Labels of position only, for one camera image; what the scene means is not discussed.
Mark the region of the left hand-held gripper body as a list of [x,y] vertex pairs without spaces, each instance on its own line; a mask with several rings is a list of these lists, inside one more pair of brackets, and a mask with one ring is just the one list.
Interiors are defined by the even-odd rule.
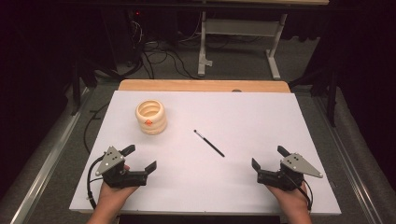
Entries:
[[144,171],[129,171],[125,168],[125,157],[111,146],[100,158],[100,164],[95,175],[101,176],[111,188],[146,186],[149,175]]

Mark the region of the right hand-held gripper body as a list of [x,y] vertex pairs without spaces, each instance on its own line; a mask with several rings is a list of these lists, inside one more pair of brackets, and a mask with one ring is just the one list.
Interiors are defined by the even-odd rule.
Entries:
[[302,155],[291,153],[280,161],[280,168],[277,171],[266,171],[261,168],[257,173],[257,182],[284,191],[292,191],[302,185],[305,175],[323,177],[323,174]]

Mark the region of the thin black brush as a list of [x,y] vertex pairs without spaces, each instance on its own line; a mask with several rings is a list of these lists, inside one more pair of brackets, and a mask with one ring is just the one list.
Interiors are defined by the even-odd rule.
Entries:
[[205,141],[211,148],[213,148],[222,158],[225,158],[225,155],[215,146],[213,145],[208,139],[206,139],[201,133],[197,130],[193,130],[203,141]]

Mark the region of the person's left hand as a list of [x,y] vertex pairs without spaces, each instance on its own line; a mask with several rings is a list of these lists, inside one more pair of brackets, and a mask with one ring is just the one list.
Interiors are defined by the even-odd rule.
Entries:
[[111,188],[106,182],[102,183],[96,209],[105,211],[120,211],[128,198],[138,190],[138,187],[124,189]]

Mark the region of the person's right hand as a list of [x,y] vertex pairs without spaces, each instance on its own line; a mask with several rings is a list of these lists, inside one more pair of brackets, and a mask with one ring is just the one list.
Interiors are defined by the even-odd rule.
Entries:
[[271,186],[267,186],[267,188],[276,197],[280,209],[285,215],[291,217],[308,213],[307,199],[298,189],[284,191]]

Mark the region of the cream ribbed cup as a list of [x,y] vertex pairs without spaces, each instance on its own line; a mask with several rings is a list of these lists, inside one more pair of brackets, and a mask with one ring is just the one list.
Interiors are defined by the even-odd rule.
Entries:
[[140,130],[149,135],[162,133],[167,126],[165,107],[157,100],[141,102],[135,109]]

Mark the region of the white table board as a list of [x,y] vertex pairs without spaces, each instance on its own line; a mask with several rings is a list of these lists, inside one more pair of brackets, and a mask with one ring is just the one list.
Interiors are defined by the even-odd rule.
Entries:
[[[150,99],[163,104],[167,118],[165,130],[155,135],[143,133],[135,117],[136,107]],[[126,158],[132,170],[157,162],[147,185],[124,205],[130,214],[276,214],[277,202],[257,182],[252,158],[275,171],[282,146],[323,168],[292,93],[115,91],[89,159],[129,145],[135,145]]]

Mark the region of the black metal stand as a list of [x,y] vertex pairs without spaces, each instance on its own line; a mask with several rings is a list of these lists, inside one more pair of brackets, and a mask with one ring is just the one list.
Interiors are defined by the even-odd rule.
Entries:
[[92,63],[83,57],[77,58],[72,65],[72,116],[75,116],[81,107],[82,93],[80,82],[83,82],[87,88],[95,88],[97,86],[97,80],[93,73]]
[[326,117],[330,124],[334,127],[334,110],[336,106],[336,90],[337,90],[338,74],[329,68],[321,68],[317,71],[305,74],[288,83],[289,88],[293,89],[299,85],[312,84],[310,93],[312,96],[327,96]]

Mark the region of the wooden table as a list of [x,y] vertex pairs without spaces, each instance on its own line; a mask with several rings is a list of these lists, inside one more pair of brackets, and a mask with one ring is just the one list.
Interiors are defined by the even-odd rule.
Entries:
[[241,91],[290,93],[284,81],[269,80],[182,80],[182,79],[127,79],[120,91]]

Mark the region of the dark computer case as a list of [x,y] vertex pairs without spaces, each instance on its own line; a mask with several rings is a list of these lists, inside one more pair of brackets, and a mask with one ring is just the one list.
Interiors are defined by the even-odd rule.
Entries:
[[132,44],[132,63],[138,63],[145,46],[145,34],[140,24],[140,16],[139,10],[125,10],[128,36]]

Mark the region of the metal floor rail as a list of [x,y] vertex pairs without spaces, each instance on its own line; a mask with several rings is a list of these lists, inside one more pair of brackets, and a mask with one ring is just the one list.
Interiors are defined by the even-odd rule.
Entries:
[[30,218],[78,123],[80,110],[87,104],[92,94],[93,89],[83,89],[80,106],[76,112],[73,111],[72,96],[68,95],[70,99],[65,111],[51,127],[33,156],[22,167],[22,173],[12,185],[12,195],[15,196],[12,202],[16,205],[16,209],[11,213],[11,219],[7,224],[25,224]]
[[339,132],[337,132],[336,128],[331,125],[329,119],[327,118],[326,107],[323,103],[323,100],[321,98],[314,98],[313,101],[315,102],[320,115],[324,119],[324,122],[331,133],[332,140],[336,145],[337,153],[341,159],[341,163],[345,170],[349,185],[360,204],[361,210],[366,220],[369,222],[369,224],[384,224],[382,217],[379,215],[378,210],[375,207],[369,190],[363,183],[361,176],[358,174],[357,168],[353,164],[352,158],[347,153],[347,149],[341,139]]

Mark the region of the white metal desk frame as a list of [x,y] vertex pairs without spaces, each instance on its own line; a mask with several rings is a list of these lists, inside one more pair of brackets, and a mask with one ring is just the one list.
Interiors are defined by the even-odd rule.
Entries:
[[[318,7],[327,6],[329,0],[200,0],[203,4],[221,3],[221,4],[247,4],[252,7]],[[206,36],[207,35],[241,35],[241,36],[258,36],[271,37],[272,46],[265,50],[265,57],[268,62],[273,79],[280,80],[281,76],[276,65],[276,49],[286,24],[287,13],[281,13],[277,21],[249,21],[242,19],[208,19],[206,12],[201,13],[201,42],[198,58],[199,77],[205,75],[205,69],[212,65],[212,62],[206,58]]]

